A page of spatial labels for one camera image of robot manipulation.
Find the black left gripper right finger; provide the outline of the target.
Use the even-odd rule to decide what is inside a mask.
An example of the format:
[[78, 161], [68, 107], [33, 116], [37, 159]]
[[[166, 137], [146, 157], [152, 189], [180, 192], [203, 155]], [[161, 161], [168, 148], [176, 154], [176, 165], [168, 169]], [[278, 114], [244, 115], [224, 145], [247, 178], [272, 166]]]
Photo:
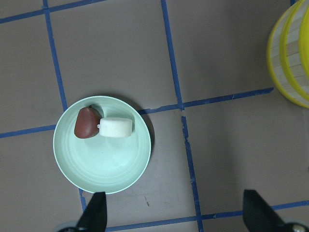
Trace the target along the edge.
[[287, 225], [256, 190], [244, 190], [243, 221], [250, 232], [289, 232]]

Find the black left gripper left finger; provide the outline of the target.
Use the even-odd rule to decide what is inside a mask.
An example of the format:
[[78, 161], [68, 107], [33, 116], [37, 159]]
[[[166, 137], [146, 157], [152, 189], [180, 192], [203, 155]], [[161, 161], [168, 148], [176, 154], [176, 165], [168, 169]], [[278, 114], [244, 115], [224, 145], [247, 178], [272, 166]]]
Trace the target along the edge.
[[106, 193], [96, 192], [77, 222], [76, 228], [78, 232], [105, 232], [106, 226]]

